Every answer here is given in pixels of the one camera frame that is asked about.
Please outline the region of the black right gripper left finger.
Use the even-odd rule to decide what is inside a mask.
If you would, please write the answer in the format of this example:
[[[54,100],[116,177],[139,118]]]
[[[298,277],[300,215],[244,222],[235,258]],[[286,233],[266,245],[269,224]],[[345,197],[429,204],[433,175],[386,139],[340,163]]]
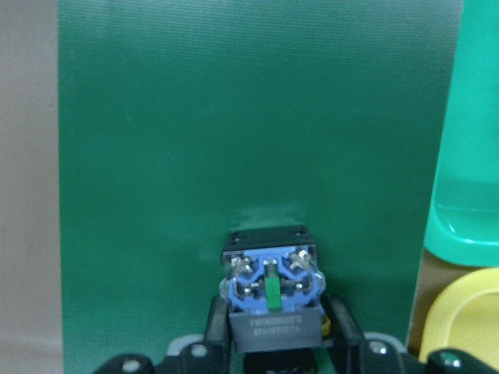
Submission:
[[[229,351],[232,345],[232,332],[228,317],[228,303],[221,297],[211,300],[203,341]]]

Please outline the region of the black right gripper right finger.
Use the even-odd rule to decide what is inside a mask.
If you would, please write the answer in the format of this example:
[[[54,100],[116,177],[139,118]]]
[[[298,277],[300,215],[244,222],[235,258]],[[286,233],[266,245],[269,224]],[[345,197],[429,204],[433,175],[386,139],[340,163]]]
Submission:
[[[331,321],[331,350],[357,349],[365,337],[345,300],[338,296],[326,295],[323,297],[323,307]]]

